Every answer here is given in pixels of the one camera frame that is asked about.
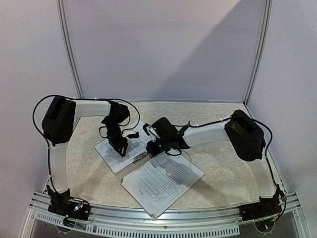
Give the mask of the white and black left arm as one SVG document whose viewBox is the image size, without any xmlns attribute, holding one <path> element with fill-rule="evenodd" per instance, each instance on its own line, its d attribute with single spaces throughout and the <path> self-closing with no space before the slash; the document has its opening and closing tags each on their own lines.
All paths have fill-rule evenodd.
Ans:
<svg viewBox="0 0 317 238">
<path fill-rule="evenodd" d="M 55 96 L 42 121 L 44 138 L 49 142 L 50 176 L 55 192 L 68 191 L 66 177 L 66 150 L 73 134 L 77 118 L 103 117 L 106 139 L 110 146 L 124 157 L 128 147 L 127 138 L 122 135 L 119 124 L 129 118 L 126 105 L 113 100 L 75 100 Z"/>
</svg>

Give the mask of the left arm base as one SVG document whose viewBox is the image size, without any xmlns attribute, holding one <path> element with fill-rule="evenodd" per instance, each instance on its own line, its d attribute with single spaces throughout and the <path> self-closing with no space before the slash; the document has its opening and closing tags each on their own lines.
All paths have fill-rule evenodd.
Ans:
<svg viewBox="0 0 317 238">
<path fill-rule="evenodd" d="M 57 193 L 47 185 L 47 192 L 51 199 L 49 212 L 83 221 L 89 219 L 91 205 L 88 201 L 70 196 L 69 189 L 64 193 Z"/>
</svg>

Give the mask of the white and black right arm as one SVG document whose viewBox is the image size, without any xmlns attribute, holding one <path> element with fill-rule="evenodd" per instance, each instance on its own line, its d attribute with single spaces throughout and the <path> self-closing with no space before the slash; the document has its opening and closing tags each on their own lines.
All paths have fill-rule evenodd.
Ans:
<svg viewBox="0 0 317 238">
<path fill-rule="evenodd" d="M 242 110 L 235 110 L 227 118 L 204 124 L 188 122 L 176 126 L 162 117 L 143 126 L 143 131 L 151 138 L 146 145 L 146 152 L 151 157 L 161 153 L 180 155 L 183 150 L 198 145 L 230 143 L 236 156 L 249 165 L 256 180 L 260 198 L 263 198 L 256 206 L 260 216 L 267 216 L 275 209 L 272 197 L 278 189 L 269 165 L 268 147 L 271 142 L 264 138 L 265 129 L 271 132 L 264 123 L 249 117 Z"/>
</svg>

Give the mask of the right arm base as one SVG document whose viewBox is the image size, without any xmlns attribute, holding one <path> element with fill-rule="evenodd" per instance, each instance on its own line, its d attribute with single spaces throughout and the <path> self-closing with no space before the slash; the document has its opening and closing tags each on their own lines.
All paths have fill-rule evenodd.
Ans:
<svg viewBox="0 0 317 238">
<path fill-rule="evenodd" d="M 243 221 L 272 217 L 276 222 L 286 210 L 286 201 L 285 194 L 276 194 L 273 198 L 260 197 L 259 202 L 239 206 L 239 214 Z"/>
</svg>

